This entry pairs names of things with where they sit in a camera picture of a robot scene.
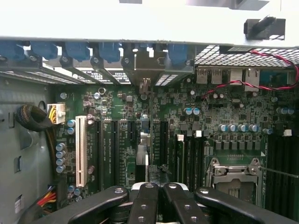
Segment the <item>black plastic clip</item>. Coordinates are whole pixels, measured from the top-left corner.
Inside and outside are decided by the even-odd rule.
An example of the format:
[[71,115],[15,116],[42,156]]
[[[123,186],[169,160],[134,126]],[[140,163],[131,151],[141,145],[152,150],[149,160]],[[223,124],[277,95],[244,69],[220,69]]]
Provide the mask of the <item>black plastic clip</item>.
[[262,19],[247,19],[243,33],[247,40],[270,40],[271,36],[285,35],[286,19],[266,16]]

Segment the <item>silver socket locking lever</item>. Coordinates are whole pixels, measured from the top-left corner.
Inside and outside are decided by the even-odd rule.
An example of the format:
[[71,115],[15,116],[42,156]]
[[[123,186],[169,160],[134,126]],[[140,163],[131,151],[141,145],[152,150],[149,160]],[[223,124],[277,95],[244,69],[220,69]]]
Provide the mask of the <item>silver socket locking lever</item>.
[[273,172],[273,173],[276,173],[276,174],[285,175],[285,176],[288,176],[288,177],[299,179],[299,175],[294,175],[294,174],[290,174],[290,173],[286,173],[286,172],[283,172],[283,171],[274,170],[274,169],[271,169],[271,168],[261,167],[261,166],[259,166],[258,168],[260,170],[265,170],[265,171]]

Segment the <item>long black expansion slot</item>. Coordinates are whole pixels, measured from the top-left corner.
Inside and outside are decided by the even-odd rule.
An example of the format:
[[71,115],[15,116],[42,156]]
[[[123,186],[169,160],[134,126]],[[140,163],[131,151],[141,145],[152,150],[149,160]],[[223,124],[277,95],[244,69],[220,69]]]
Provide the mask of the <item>long black expansion slot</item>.
[[160,164],[167,165],[168,150],[168,122],[160,122]]
[[99,191],[103,190],[103,123],[96,120],[96,148],[98,151],[98,185]]
[[111,121],[111,175],[113,185],[118,185],[119,175],[119,123],[117,120]]

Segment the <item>open black pc case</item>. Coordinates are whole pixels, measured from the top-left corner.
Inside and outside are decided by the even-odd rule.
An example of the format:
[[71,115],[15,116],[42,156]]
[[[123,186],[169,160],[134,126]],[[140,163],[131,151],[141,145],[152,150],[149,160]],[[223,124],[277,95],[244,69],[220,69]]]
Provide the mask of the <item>open black pc case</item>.
[[[268,15],[286,19],[285,35],[247,40],[245,21]],[[139,91],[139,51],[164,57],[154,88],[195,75],[206,95],[296,89],[299,0],[0,0],[0,224],[31,224],[69,206],[57,200],[58,125],[47,104],[57,104],[61,86]],[[163,186],[156,224],[180,224],[166,214]]]

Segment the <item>metal cpu socket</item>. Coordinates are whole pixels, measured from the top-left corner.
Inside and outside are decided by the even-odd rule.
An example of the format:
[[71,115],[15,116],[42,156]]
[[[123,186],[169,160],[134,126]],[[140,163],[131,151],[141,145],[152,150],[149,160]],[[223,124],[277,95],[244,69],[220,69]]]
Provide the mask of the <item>metal cpu socket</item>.
[[253,158],[248,163],[220,163],[213,157],[207,168],[205,187],[211,187],[251,204],[263,205],[263,173],[260,160]]

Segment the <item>white power connector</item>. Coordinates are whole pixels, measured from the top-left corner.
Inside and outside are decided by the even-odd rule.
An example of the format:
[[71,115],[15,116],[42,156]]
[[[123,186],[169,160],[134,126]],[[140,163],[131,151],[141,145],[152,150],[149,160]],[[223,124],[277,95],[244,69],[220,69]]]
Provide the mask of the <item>white power connector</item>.
[[47,114],[52,124],[65,123],[65,104],[47,104]]

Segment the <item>green motherboard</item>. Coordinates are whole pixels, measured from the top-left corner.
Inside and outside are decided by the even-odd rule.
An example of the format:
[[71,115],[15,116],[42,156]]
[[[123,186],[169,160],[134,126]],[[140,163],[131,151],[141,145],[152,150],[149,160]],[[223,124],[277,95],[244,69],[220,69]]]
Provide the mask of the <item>green motherboard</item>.
[[[177,85],[154,88],[154,162],[159,185],[204,186],[213,157],[220,163],[242,164],[258,158],[261,167],[299,175],[299,88],[282,92],[225,87],[206,95],[206,80],[188,76]],[[56,166],[63,177],[57,200],[70,205],[99,191],[96,120],[103,123],[103,190],[113,186],[111,121],[119,123],[118,185],[132,189],[140,115],[147,103],[131,85],[69,85],[55,88],[65,104],[65,123],[56,130]],[[87,118],[87,183],[76,187],[76,116]],[[135,141],[128,140],[128,121],[135,121]],[[160,122],[168,122],[167,165],[160,164]],[[299,207],[299,179],[261,170],[262,207],[292,216]]]

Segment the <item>white pci expansion slot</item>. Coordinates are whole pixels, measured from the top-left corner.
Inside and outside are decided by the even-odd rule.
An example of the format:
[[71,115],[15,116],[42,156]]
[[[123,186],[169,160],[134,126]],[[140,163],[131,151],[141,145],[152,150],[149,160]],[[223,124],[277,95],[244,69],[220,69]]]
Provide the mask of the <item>white pci expansion slot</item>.
[[87,118],[76,116],[75,150],[76,150],[76,187],[87,183]]

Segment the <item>short black expansion slot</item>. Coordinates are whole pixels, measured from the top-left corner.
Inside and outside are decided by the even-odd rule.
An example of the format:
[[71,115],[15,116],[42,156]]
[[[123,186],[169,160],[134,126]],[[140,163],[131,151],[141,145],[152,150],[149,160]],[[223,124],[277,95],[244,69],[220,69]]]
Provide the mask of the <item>short black expansion slot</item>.
[[135,121],[128,121],[128,140],[135,141],[136,123]]

